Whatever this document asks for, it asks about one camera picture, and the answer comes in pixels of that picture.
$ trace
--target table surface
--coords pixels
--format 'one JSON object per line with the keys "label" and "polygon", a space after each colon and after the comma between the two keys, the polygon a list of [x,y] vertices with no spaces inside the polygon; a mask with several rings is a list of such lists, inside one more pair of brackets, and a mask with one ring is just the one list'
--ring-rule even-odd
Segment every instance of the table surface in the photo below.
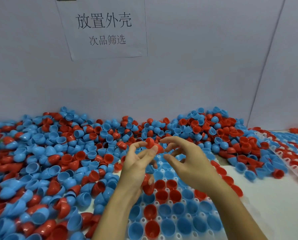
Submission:
{"label": "table surface", "polygon": [[298,177],[291,171],[282,179],[266,177],[248,181],[233,166],[223,166],[249,202],[255,219],[269,240],[298,239]]}

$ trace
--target right hand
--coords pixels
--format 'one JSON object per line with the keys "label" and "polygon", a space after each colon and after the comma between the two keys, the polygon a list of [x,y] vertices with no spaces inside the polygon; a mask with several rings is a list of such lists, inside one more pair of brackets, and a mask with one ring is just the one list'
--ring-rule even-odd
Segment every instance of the right hand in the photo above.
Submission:
{"label": "right hand", "polygon": [[[175,150],[163,157],[187,185],[210,194],[214,186],[222,184],[223,180],[199,146],[177,136],[165,137],[160,142],[169,143],[165,152]],[[186,158],[178,161],[175,156],[179,154],[186,155]]]}

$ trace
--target left hand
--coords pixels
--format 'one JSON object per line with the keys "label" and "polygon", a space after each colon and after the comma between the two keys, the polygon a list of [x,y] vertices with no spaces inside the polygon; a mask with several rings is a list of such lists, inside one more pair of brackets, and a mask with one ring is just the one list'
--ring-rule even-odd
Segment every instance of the left hand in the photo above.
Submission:
{"label": "left hand", "polygon": [[[130,204],[133,206],[142,193],[141,184],[144,179],[146,166],[151,163],[155,169],[158,168],[157,162],[154,157],[158,151],[158,147],[155,145],[151,149],[141,151],[138,155],[135,153],[139,147],[145,147],[147,145],[144,141],[139,141],[131,144],[129,151],[124,162],[119,183],[117,188],[123,191],[127,191],[131,196]],[[148,181],[151,185],[154,182],[154,177]]]}

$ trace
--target forearm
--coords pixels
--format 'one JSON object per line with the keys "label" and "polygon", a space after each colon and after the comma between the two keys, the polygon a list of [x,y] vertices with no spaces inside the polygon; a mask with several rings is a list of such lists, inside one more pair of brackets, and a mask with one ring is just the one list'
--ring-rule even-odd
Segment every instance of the forearm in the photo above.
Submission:
{"label": "forearm", "polygon": [[131,210],[130,195],[116,188],[108,202],[92,240],[123,240]]}
{"label": "forearm", "polygon": [[209,197],[215,204],[229,240],[267,239],[237,194],[223,180]]}

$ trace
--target hand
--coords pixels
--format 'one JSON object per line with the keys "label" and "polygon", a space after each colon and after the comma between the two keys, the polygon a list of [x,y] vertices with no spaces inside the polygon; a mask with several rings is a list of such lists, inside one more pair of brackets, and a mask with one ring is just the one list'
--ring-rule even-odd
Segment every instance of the hand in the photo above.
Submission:
{"label": "hand", "polygon": [[[138,155],[135,153],[137,148],[145,147],[146,145],[147,143],[144,141],[131,144],[117,185],[117,188],[127,191],[131,196],[130,203],[132,206],[137,202],[142,193],[141,184],[145,177],[146,166],[151,163],[155,169],[158,168],[157,162],[153,160],[158,151],[156,145],[151,149],[141,151]],[[148,184],[151,185],[153,182],[154,177],[151,175]]]}
{"label": "hand", "polygon": [[[163,157],[190,187],[209,194],[214,185],[222,181],[199,146],[177,136],[165,137],[160,142],[169,143],[165,152],[175,149]],[[179,154],[186,155],[186,158],[178,161],[175,156]]]}

